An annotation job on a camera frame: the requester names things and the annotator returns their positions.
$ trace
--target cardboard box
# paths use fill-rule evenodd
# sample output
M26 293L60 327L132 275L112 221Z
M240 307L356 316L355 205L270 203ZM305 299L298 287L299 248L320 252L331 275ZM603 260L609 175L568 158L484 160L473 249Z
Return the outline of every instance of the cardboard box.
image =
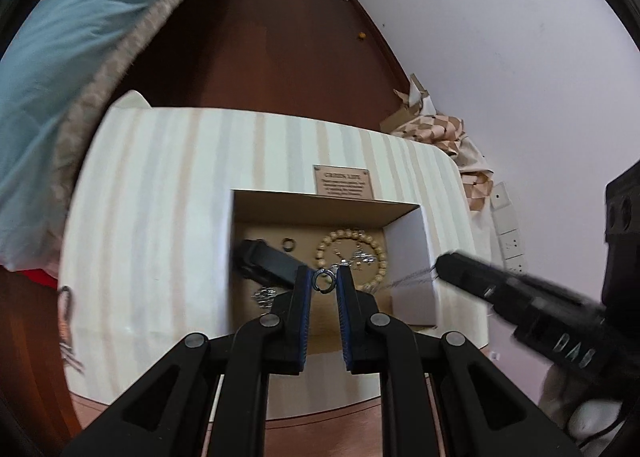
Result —
M394 91L402 100L402 104L396 112L380 122L380 130L385 134L391 134L398 127L420 115L422 100L429 93L415 77L415 74L409 77L409 82L409 94Z
M270 246L282 249L286 237L296 241L289 253L315 267L316 251L322 238L331 231L357 228L366 231L386 251L388 268L383 285L416 271L418 266L431 267L424 215L416 204L373 200L354 200L309 194L235 190L233 194L231 245L242 239L264 239ZM343 240L338 249L346 259L355 249L355 241ZM372 252L364 245L363 249ZM326 250L329 264L338 261L331 249ZM356 285L370 281L377 264L353 270ZM233 328L265 313L252 298L259 285L232 272L230 298ZM406 288L381 289L376 293L380 310L405 323L433 326L436 323L436 301L431 281ZM308 353L340 350L340 326L335 293L314 293L311 304Z

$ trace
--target bed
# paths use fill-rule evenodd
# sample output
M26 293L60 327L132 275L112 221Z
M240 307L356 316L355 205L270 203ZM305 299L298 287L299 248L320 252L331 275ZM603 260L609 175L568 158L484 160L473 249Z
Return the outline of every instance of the bed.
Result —
M70 391L104 407L189 332L232 332L233 190L315 195L315 164L367 169L377 200L420 205L431 257L477 252L458 168L436 147L295 116L152 108L126 95L95 136L66 228L60 283L74 293L70 332L82 365L66 367ZM428 332L455 329L486 345L484 303L435 287ZM322 347L310 349L300 379L271 377L270 419L379 395L377 376L345 373L341 352Z
M39 0L15 33L0 60L0 264L7 269L57 275L70 199L106 105L181 1Z

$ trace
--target wall socket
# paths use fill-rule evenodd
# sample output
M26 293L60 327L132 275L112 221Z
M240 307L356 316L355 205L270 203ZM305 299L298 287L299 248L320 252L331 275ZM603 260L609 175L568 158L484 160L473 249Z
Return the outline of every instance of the wall socket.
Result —
M513 271L513 273L527 273L527 261L524 259L524 255L511 257L511 259L504 261L504 268L507 271Z
M498 242L500 243L502 258L505 261L524 254L522 242L520 242L520 232L518 230L509 231L508 233L499 235Z

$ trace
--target white striped tablecloth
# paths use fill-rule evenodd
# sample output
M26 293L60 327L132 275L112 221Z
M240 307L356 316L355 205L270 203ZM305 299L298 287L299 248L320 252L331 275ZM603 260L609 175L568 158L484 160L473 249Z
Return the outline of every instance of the white striped tablecloth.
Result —
M314 164L367 169L376 199L422 205L433 257L475 253L458 169L430 145L278 114L112 106L65 230L60 283L74 292L84 365L66 369L69 389L110 404L185 334L228 334L231 190L314 194ZM486 307L446 283L436 291L436 332L485 345ZM328 405L375 395L377 379L362 383ZM270 417L282 417L274 408Z

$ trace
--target metal ring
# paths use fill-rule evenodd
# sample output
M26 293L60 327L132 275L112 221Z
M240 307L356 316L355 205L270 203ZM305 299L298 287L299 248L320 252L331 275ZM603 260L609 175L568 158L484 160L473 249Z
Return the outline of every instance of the metal ring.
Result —
M330 285L328 288L326 288L326 289L320 289L320 288L318 287L318 284L316 284L316 279L317 279L320 275L328 275L328 276L329 276L329 278L331 278L331 285ZM332 271L330 271L330 270L328 270L328 269L326 269L326 268L324 268L324 267L323 267L322 269L318 269L318 271L316 271L316 272L313 274L313 277L311 277L311 286L312 286L316 291L320 291L320 293L322 293L322 294L328 294L328 293L331 293L331 292L334 290L335 282L336 282L336 280L335 280L334 272L332 272Z
M292 252L294 249L296 249L296 241L293 239L290 239L289 237L285 237L282 240L282 249L284 250L285 253Z

